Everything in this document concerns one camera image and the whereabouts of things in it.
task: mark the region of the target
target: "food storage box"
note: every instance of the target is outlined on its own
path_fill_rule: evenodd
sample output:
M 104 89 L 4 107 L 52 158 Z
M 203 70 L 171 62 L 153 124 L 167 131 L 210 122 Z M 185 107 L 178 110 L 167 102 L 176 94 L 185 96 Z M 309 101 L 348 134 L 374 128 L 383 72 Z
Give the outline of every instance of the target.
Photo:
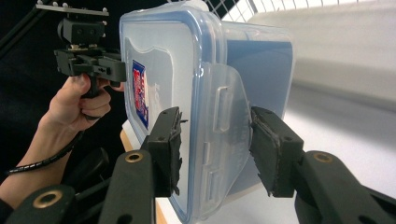
M 128 120 L 140 144 L 161 111 L 179 106 L 188 120 L 180 194 L 170 201 L 183 223 L 204 220 L 248 161 L 250 107 L 284 113 L 290 38 L 279 28 L 220 21 L 204 2 L 187 1 L 123 15 L 120 45 Z

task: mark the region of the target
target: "hand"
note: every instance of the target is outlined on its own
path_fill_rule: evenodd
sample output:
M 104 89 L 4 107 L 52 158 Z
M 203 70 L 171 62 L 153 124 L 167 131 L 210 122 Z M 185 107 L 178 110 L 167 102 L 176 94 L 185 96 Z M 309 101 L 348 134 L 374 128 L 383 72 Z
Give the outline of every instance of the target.
M 51 125 L 60 125 L 73 132 L 84 131 L 90 128 L 98 119 L 110 111 L 110 95 L 104 90 L 107 80 L 99 79 L 99 95 L 94 98 L 81 98 L 91 86 L 89 77 L 82 74 L 78 77 L 69 77 L 62 88 L 52 98 L 49 111 L 42 122 Z

